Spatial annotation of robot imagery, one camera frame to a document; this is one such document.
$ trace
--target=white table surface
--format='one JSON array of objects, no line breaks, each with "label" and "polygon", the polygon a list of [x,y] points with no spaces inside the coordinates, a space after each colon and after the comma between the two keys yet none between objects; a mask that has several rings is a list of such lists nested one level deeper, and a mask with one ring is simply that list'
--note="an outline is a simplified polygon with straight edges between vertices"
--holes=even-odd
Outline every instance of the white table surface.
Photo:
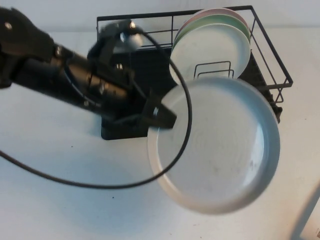
[{"label": "white table surface", "polygon": [[[294,84],[283,91],[276,174],[254,203],[227,215],[201,215],[171,201],[157,182],[129,190],[81,189],[0,160],[0,239],[299,239],[302,215],[320,184],[320,28],[267,32]],[[83,54],[96,38],[94,32],[52,36]],[[152,174],[146,138],[104,141],[96,115],[16,85],[0,93],[0,149],[18,160],[89,183]]]}]

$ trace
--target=plate rim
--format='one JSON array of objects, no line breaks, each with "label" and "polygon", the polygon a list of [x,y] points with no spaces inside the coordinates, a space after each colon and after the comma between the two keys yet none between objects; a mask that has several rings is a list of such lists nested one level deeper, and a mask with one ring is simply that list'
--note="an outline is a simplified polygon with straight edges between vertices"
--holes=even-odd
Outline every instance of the plate rim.
[{"label": "plate rim", "polygon": [[[245,41],[243,41],[243,42],[244,42],[245,45],[246,45],[247,50],[246,50],[245,52],[248,54],[248,57],[247,57],[247,59],[244,61],[244,62],[245,62],[245,67],[244,67],[244,69],[242,70],[242,72],[241,72],[240,74],[238,74],[238,75],[234,73],[234,78],[235,78],[235,79],[238,78],[238,77],[243,73],[243,71],[246,69],[246,67],[247,67],[247,65],[248,65],[248,63],[249,63],[249,60],[250,60],[250,55],[251,55],[250,43],[248,42],[248,39],[247,39],[246,35],[245,35],[241,30],[239,30],[238,28],[236,28],[236,27],[234,27],[234,26],[231,26],[231,25],[229,25],[229,24],[224,24],[224,23],[210,23],[210,24],[206,24],[206,25],[203,25],[203,26],[200,26],[200,27],[196,27],[196,28],[194,28],[193,30],[189,31],[187,34],[185,34],[185,35],[179,40],[179,42],[182,41],[184,38],[186,38],[186,37],[187,37],[190,33],[192,33],[193,31],[197,31],[197,30],[199,30],[199,29],[201,29],[201,28],[206,28],[206,27],[208,27],[208,26],[224,26],[225,28],[234,29],[236,32],[238,32],[240,35],[242,35],[242,39],[245,39]],[[171,53],[170,53],[170,59],[171,59],[172,54],[173,54],[173,52],[175,51],[175,49],[177,49],[177,48],[172,48]],[[172,69],[172,67],[171,67],[170,65],[169,65],[169,72],[170,72],[170,75],[171,75],[172,79],[175,81],[175,83],[178,84],[178,85],[180,85],[181,83],[180,83],[180,81],[179,81],[176,73],[173,71],[173,69]]]},{"label": "plate rim", "polygon": [[[246,29],[246,33],[244,33],[244,32],[243,32],[241,29],[239,29],[238,27],[232,26],[232,25],[230,25],[230,24],[228,24],[228,23],[224,23],[224,22],[213,22],[213,23],[212,23],[212,22],[209,22],[209,21],[210,21],[210,20],[209,20],[210,18],[214,18],[214,17],[217,17],[217,18],[220,17],[220,18],[221,18],[221,16],[223,16],[223,17],[228,17],[228,18],[230,18],[230,19],[236,20],[238,23],[240,23],[240,24],[242,25],[242,27],[244,27],[244,29]],[[198,27],[194,27],[194,28],[191,29],[191,30],[188,30],[188,29],[187,29],[188,27],[192,28],[192,24],[196,24],[197,22],[204,21],[204,20],[207,20],[209,23],[203,24],[203,25],[198,26]],[[201,27],[203,27],[203,26],[211,25],[211,24],[225,24],[225,25],[229,25],[229,26],[231,26],[231,27],[234,27],[234,28],[240,30],[241,32],[243,32],[243,34],[244,34],[245,37],[247,38],[249,44],[251,43],[250,31],[246,28],[246,26],[243,24],[243,22],[241,22],[239,19],[237,19],[237,18],[234,17],[234,16],[230,16],[230,15],[227,15],[227,14],[215,14],[215,15],[208,15],[208,16],[201,17],[201,18],[199,18],[199,19],[197,19],[197,20],[195,20],[195,21],[193,21],[193,22],[190,22],[187,26],[185,26],[184,30],[186,30],[186,32],[185,32],[182,36],[179,36],[179,38],[178,38],[178,35],[175,36],[175,39],[174,39],[173,44],[172,44],[172,49],[175,48],[175,46],[178,44],[178,42],[179,42],[185,35],[189,34],[190,32],[192,32],[193,30],[195,30],[195,29],[197,29],[197,28],[201,28]]]},{"label": "plate rim", "polygon": [[[187,84],[189,85],[188,87],[193,87],[194,85],[199,84],[200,82],[203,81],[210,81],[208,80],[210,79],[210,77],[207,78],[202,78],[199,81],[191,81],[188,82]],[[235,203],[232,203],[229,206],[213,206],[214,204],[202,204],[202,203],[198,203],[192,199],[188,199],[185,198],[185,196],[181,193],[181,191],[179,191],[174,184],[170,181],[170,179],[168,178],[167,174],[164,174],[162,177],[158,178],[158,183],[161,186],[162,190],[170,197],[172,198],[177,204],[202,213],[202,214],[225,214],[225,213],[230,213],[236,210],[239,210],[249,204],[251,204],[253,201],[255,201],[261,194],[263,194],[263,192],[266,190],[266,188],[270,185],[276,170],[277,170],[277,166],[279,163],[279,159],[280,159],[280,149],[281,149],[281,141],[280,141],[280,132],[279,132],[279,128],[278,128],[278,121],[277,118],[270,106],[270,104],[268,103],[268,101],[265,99],[265,97],[257,90],[255,89],[253,86],[251,86],[250,84],[248,84],[247,82],[241,80],[241,79],[231,79],[231,78],[226,78],[226,77],[215,77],[215,79],[223,79],[221,81],[229,81],[231,84],[238,84],[242,85],[247,91],[251,91],[253,93],[254,96],[256,96],[258,99],[260,99],[265,107],[268,109],[268,111],[266,111],[265,115],[268,114],[269,117],[272,116],[270,119],[272,119],[272,122],[268,125],[271,126],[273,125],[273,127],[275,126],[275,128],[273,128],[275,131],[273,132],[274,137],[277,140],[277,152],[273,155],[276,156],[276,159],[270,160],[270,152],[271,149],[270,147],[268,147],[268,151],[267,151],[267,157],[265,161],[273,161],[274,164],[274,168],[271,169],[271,173],[267,174],[267,171],[269,170],[269,166],[272,163],[269,163],[269,165],[266,165],[265,169],[263,170],[263,173],[261,174],[261,179],[259,180],[260,183],[263,184],[262,187],[256,187],[255,189],[258,189],[258,191],[251,191],[248,195],[248,197],[246,198],[245,201],[235,201]],[[167,105],[167,102],[171,102],[170,98],[173,98],[175,95],[175,91],[180,91],[182,89],[182,87],[180,85],[174,87],[167,95],[164,96],[164,98],[162,99],[162,103],[164,105]],[[152,128],[150,127],[148,129],[148,133],[147,133],[147,154],[148,154],[148,160],[150,163],[150,167],[152,169],[153,174],[157,174],[158,172],[160,172],[163,167],[161,166],[161,161],[159,158],[159,151],[158,151],[158,144],[154,144],[158,142],[158,136],[159,136],[159,128]]]},{"label": "plate rim", "polygon": [[[196,17],[198,14],[202,14],[202,13],[209,12],[209,11],[215,11],[215,10],[224,10],[226,12],[225,13],[210,13],[210,14],[201,16],[200,18],[197,18],[195,20],[192,20],[192,18]],[[228,12],[229,13],[230,12],[235,13],[238,17],[233,16],[233,15],[229,15]],[[183,25],[179,28],[178,32],[176,33],[176,35],[174,37],[173,44],[175,43],[175,41],[176,41],[177,37],[179,36],[179,34],[181,33],[181,31],[184,28],[186,28],[189,24],[192,24],[192,23],[194,23],[194,22],[196,22],[196,21],[198,21],[200,19],[207,18],[207,17],[210,17],[210,16],[215,16],[215,15],[226,15],[226,16],[233,17],[233,18],[237,19],[238,21],[240,21],[245,26],[245,28],[247,29],[247,32],[249,33],[249,36],[250,36],[251,32],[250,32],[249,26],[248,26],[247,22],[245,21],[245,19],[239,13],[237,13],[236,11],[233,11],[231,9],[223,8],[223,7],[222,8],[211,8],[211,9],[203,9],[201,11],[198,11],[195,14],[193,14],[187,21],[185,21],[183,23]]]}]

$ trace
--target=pink plate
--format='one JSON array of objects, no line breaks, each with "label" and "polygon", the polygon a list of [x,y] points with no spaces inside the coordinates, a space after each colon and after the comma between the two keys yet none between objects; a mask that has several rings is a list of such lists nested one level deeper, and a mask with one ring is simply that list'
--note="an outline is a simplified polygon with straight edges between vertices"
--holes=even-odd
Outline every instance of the pink plate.
[{"label": "pink plate", "polygon": [[192,15],[192,17],[190,17],[189,20],[187,20],[183,25],[182,27],[180,27],[179,31],[177,32],[176,36],[174,39],[177,38],[177,36],[179,35],[180,31],[185,27],[187,26],[189,23],[197,20],[197,19],[200,19],[200,18],[203,18],[203,17],[206,17],[206,16],[209,16],[209,15],[216,15],[216,14],[220,14],[220,15],[229,15],[229,16],[232,16],[232,17],[235,17],[237,19],[239,19],[245,26],[246,28],[249,30],[249,27],[248,27],[248,24],[247,22],[244,20],[244,18],[242,16],[240,16],[238,13],[236,13],[235,11],[233,10],[230,10],[230,9],[227,9],[227,8],[212,8],[212,9],[203,9],[201,11],[198,11],[196,12],[195,14]]}]

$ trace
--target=white plate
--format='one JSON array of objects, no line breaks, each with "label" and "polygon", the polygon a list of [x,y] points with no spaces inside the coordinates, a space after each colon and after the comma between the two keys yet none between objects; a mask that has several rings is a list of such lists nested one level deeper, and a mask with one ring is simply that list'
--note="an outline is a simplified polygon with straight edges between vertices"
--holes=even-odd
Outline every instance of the white plate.
[{"label": "white plate", "polygon": [[179,40],[183,38],[184,35],[186,35],[190,31],[205,25],[209,25],[209,24],[225,24],[225,25],[230,25],[232,27],[235,27],[239,29],[241,32],[243,32],[243,34],[248,39],[248,42],[250,43],[250,32],[242,21],[240,21],[234,16],[230,16],[226,14],[214,14],[214,15],[200,17],[199,19],[192,21],[187,26],[185,26],[180,31],[179,35],[177,35],[177,37],[174,39],[172,48],[174,49],[176,44],[179,42]]},{"label": "white plate", "polygon": [[[216,72],[211,76],[232,77],[232,72],[229,75],[229,71],[225,71],[229,67],[234,70],[233,77],[238,78],[247,67],[250,53],[250,44],[242,31],[227,24],[208,24],[184,35],[176,43],[170,58],[188,82],[194,75],[197,79],[199,73],[212,71]],[[173,80],[180,84],[171,66],[169,69]]]},{"label": "white plate", "polygon": [[[205,214],[235,211],[270,183],[279,160],[276,117],[246,82],[204,77],[188,83],[192,130],[181,159],[158,182],[178,204]],[[184,140],[188,111],[181,86],[162,100],[177,114],[171,130],[150,128],[147,148],[154,174],[170,164]]]}]

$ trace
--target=green plate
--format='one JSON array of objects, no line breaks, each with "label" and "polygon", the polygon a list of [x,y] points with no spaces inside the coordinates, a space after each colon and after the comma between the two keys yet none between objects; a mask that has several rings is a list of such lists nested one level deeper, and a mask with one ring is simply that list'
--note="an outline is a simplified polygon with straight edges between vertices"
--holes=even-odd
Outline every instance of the green plate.
[{"label": "green plate", "polygon": [[227,24],[227,25],[233,26],[239,29],[241,32],[243,32],[250,43],[250,32],[248,31],[246,25],[243,22],[241,22],[239,19],[230,15],[215,14],[215,15],[202,17],[200,19],[195,20],[194,22],[190,22],[187,26],[185,26],[180,31],[179,35],[176,37],[173,43],[172,49],[174,49],[174,47],[177,45],[179,40],[188,32],[209,24]]}]

